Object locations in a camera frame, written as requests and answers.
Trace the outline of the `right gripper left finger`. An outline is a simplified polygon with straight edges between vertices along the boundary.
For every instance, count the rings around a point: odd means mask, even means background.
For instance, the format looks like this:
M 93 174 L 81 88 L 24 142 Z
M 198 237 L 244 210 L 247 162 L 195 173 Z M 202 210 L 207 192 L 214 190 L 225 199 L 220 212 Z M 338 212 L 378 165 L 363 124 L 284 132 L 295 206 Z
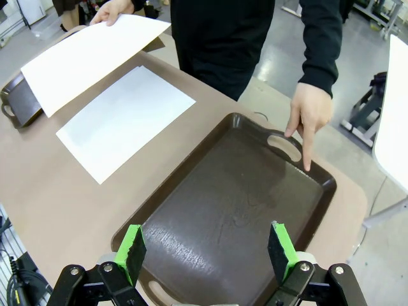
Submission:
M 114 260 L 97 264 L 90 270 L 67 265 L 54 286 L 48 305 L 146 305 L 136 290 L 146 246 L 140 225 L 130 225 Z

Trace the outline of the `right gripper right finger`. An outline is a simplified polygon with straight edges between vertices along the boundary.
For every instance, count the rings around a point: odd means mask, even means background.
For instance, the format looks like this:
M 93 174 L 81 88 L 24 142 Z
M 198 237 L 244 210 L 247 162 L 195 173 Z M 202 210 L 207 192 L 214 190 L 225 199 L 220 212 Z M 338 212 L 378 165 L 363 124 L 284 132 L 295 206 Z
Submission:
M 352 268 L 336 263 L 325 270 L 300 260 L 285 225 L 272 222 L 268 253 L 278 288 L 268 305 L 366 305 L 366 299 Z

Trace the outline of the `person's left hand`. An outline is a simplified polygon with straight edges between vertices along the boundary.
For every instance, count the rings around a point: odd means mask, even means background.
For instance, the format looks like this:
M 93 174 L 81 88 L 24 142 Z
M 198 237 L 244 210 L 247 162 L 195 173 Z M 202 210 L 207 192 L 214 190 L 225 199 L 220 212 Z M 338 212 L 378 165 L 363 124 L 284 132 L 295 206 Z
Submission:
M 297 131 L 302 137 L 302 159 L 305 171 L 309 171 L 311 167 L 315 135 L 329 123 L 331 117 L 330 95 L 313 85 L 298 83 L 290 103 L 290 116 L 284 136 L 289 138 Z

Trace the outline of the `person's right hand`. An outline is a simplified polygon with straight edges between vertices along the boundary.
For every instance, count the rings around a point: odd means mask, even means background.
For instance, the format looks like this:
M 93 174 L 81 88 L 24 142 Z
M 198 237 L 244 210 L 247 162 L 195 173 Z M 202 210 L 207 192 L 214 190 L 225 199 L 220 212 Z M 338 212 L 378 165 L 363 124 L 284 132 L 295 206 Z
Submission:
M 111 0 L 99 8 L 90 25 L 106 22 L 112 26 L 121 14 L 133 14 L 134 4 L 130 0 Z

